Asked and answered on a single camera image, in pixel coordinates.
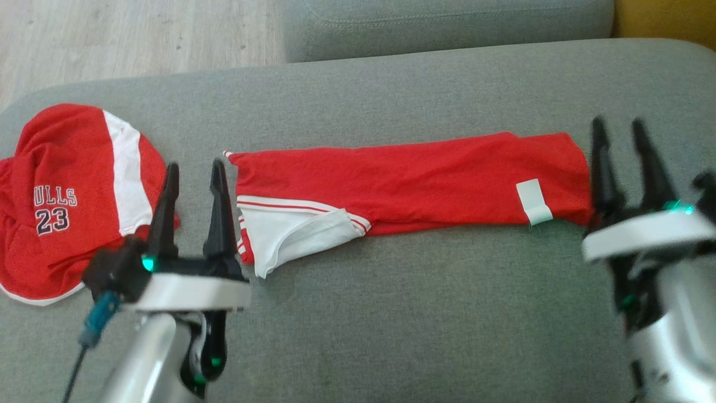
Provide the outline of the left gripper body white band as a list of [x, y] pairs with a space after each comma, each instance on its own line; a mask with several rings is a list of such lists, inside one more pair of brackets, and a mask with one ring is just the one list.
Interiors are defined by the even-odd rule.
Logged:
[[251, 298], [251, 285], [230, 256], [145, 256], [124, 272], [125, 303], [135, 311], [232, 311], [248, 308]]

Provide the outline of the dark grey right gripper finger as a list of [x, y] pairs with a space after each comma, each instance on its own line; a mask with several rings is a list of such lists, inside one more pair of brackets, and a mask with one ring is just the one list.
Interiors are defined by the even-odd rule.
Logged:
[[591, 123], [590, 156], [591, 198], [596, 219], [599, 223], [611, 223], [625, 206], [610, 156], [610, 142], [605, 123], [598, 116]]
[[656, 212], [672, 208], [679, 197], [641, 119], [633, 120], [632, 133], [635, 149], [641, 162], [643, 180], [641, 210]]

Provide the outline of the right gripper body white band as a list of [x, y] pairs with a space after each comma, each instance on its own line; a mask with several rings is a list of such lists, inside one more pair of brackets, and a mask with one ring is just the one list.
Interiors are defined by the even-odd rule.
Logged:
[[703, 241], [716, 241], [716, 224], [690, 207], [649, 213], [599, 229], [584, 237], [581, 252], [592, 263]]

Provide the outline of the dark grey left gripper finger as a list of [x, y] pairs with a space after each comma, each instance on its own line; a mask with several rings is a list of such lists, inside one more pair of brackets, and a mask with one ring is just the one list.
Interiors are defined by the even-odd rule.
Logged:
[[235, 235], [233, 207], [226, 179], [224, 163], [215, 159], [212, 165], [210, 191], [213, 206], [204, 257], [210, 272], [217, 277], [243, 278], [240, 263], [236, 260], [238, 246]]
[[163, 190], [154, 210], [147, 239], [147, 253], [151, 257], [174, 258], [178, 256], [175, 243], [175, 217], [179, 182], [179, 167], [177, 163], [171, 162], [166, 169]]

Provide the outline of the red Bulls 23 shorts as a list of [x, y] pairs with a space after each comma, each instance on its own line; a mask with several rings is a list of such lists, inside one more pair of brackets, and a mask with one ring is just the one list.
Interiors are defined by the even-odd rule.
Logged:
[[165, 173], [148, 138], [102, 108], [38, 113], [0, 160], [0, 292], [48, 306], [81, 290], [97, 250], [148, 237]]

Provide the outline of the red Bulls 23 jersey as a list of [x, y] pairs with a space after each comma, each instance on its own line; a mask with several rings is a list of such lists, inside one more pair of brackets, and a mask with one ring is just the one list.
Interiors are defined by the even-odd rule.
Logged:
[[567, 133], [224, 155], [238, 170], [238, 251], [259, 278], [363, 236], [586, 226], [593, 214], [588, 164]]

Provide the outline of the grey fabric sofa seat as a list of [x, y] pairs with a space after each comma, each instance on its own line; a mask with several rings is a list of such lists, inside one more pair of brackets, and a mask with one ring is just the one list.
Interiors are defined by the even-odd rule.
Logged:
[[[97, 105], [181, 168], [182, 254], [200, 254], [211, 164], [224, 150], [361, 147], [564, 131], [584, 151], [605, 119], [630, 202], [642, 118], [680, 194], [716, 169], [716, 53], [670, 39], [516, 44], [48, 88], [0, 113], [0, 158], [62, 102]], [[627, 403], [606, 268], [583, 230], [455, 227], [365, 237], [254, 280], [231, 313], [215, 403]]]

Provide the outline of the grey sofa cushion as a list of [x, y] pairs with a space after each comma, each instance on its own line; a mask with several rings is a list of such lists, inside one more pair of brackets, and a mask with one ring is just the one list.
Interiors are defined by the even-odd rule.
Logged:
[[287, 62], [603, 39], [614, 0], [277, 0]]

